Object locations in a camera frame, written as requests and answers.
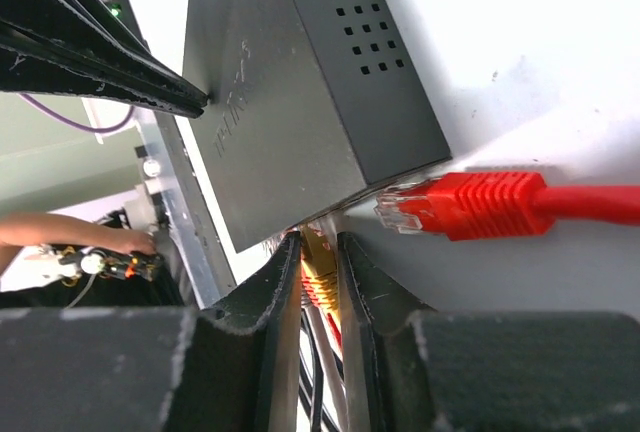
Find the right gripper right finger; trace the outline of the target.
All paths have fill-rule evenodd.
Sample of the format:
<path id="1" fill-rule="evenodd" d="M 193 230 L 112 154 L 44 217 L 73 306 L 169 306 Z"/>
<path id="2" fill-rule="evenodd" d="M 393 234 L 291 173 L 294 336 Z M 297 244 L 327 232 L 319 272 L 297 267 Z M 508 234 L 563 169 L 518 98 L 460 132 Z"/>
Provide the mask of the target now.
<path id="1" fill-rule="evenodd" d="M 635 431 L 639 324 L 611 312 L 438 312 L 337 237 L 352 431 Z"/>

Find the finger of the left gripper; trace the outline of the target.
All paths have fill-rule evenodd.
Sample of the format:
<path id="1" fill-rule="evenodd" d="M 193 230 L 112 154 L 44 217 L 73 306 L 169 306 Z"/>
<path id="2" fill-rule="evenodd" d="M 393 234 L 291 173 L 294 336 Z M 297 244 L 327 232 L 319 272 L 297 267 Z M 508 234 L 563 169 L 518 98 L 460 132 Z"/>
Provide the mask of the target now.
<path id="1" fill-rule="evenodd" d="M 110 76 L 63 57 L 6 23 L 1 24 L 1 90 L 110 99 L 187 118 L 200 117 L 205 108 L 201 92 L 183 95 L 167 86 Z"/>
<path id="2" fill-rule="evenodd" d="M 100 0 L 1 0 L 1 24 L 65 58 L 183 95 L 206 93 L 156 60 Z"/>

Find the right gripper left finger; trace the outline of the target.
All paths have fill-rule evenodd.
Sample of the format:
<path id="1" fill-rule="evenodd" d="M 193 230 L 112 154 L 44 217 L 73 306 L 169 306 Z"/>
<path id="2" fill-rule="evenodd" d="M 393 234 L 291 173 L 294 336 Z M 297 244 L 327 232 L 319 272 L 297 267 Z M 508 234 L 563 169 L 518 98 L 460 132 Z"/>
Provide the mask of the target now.
<path id="1" fill-rule="evenodd" d="M 292 431 L 301 236 L 210 309 L 1 314 L 5 431 Z"/>

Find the black network switch box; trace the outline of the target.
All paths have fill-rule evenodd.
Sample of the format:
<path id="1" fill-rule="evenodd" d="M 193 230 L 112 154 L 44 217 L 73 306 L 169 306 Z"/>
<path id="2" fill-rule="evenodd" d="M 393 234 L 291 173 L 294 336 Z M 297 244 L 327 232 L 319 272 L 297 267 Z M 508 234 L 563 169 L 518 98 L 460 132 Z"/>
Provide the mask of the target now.
<path id="1" fill-rule="evenodd" d="M 237 251 L 451 155 L 386 0 L 189 0 L 183 73 Z"/>

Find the operator forearm in background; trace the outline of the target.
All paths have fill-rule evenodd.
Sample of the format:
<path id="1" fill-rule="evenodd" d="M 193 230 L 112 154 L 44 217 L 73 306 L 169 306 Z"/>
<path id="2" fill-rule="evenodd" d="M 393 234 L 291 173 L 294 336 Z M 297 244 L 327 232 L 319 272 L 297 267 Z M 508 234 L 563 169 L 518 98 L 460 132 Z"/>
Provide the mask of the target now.
<path id="1" fill-rule="evenodd" d="M 48 213 L 15 213 L 1 218 L 1 273 L 24 247 L 76 244 L 129 251 L 128 231 Z"/>

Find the operator hand in background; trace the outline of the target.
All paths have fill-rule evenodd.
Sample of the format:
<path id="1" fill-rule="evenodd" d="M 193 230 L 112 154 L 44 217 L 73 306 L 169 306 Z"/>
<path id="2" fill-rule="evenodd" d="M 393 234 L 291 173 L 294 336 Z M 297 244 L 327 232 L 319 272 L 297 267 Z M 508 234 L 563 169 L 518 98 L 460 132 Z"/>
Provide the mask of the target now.
<path id="1" fill-rule="evenodd" d="M 156 253 L 156 245 L 152 235 L 130 229 L 117 229 L 115 231 L 114 249 L 123 254 L 141 253 L 153 255 Z"/>

